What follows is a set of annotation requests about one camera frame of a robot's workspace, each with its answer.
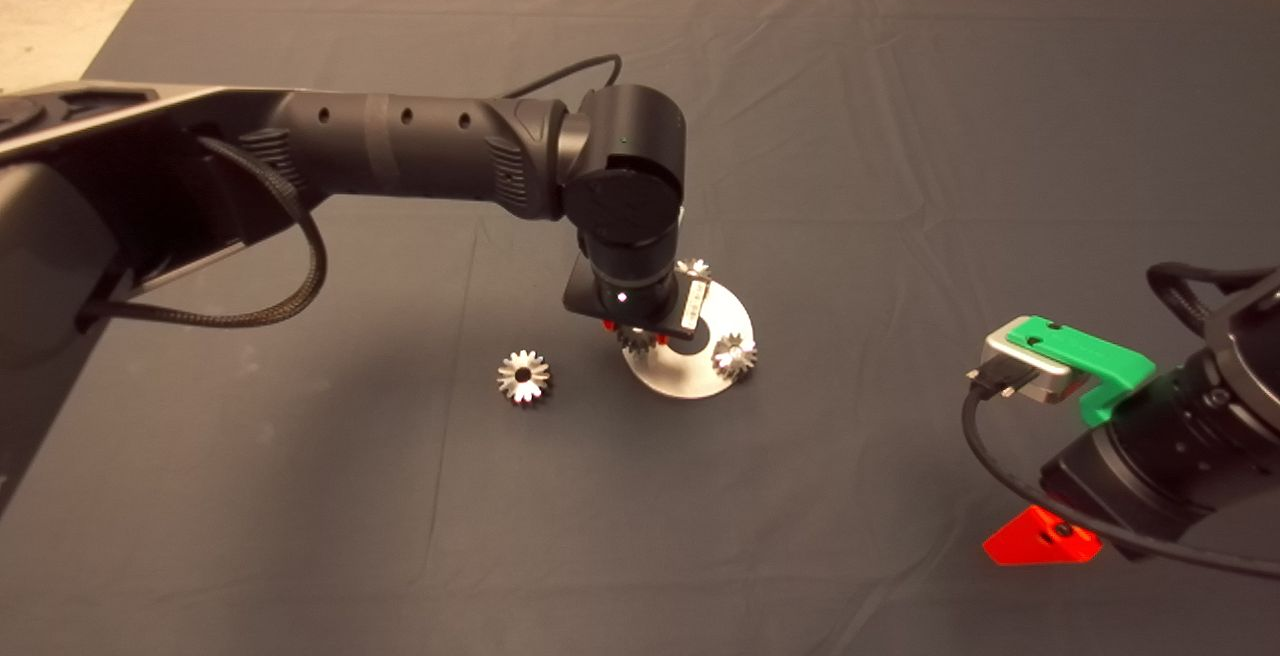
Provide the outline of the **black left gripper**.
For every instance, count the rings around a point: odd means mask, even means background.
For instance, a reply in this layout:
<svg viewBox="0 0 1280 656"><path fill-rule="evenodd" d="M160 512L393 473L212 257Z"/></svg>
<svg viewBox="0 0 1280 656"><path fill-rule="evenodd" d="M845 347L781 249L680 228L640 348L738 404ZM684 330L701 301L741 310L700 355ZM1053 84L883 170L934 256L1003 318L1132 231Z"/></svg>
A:
<svg viewBox="0 0 1280 656"><path fill-rule="evenodd" d="M654 343L691 340L710 291L708 278L673 269L650 284L614 284L585 258L575 260L562 304L567 311L600 320L604 329L628 327L654 333Z"/></svg>

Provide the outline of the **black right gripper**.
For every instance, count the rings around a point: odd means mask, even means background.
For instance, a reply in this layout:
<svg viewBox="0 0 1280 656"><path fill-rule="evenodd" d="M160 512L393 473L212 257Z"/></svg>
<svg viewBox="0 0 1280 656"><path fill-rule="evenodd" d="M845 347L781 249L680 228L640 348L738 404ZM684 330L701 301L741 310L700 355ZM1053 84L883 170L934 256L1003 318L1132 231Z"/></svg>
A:
<svg viewBox="0 0 1280 656"><path fill-rule="evenodd" d="M1213 366L1176 366L1123 400L1039 470L1057 504L1140 536L1178 542L1252 498L1252 461L1228 425L1234 393ZM1083 564L1102 539L1029 505L982 548L1006 568Z"/></svg>

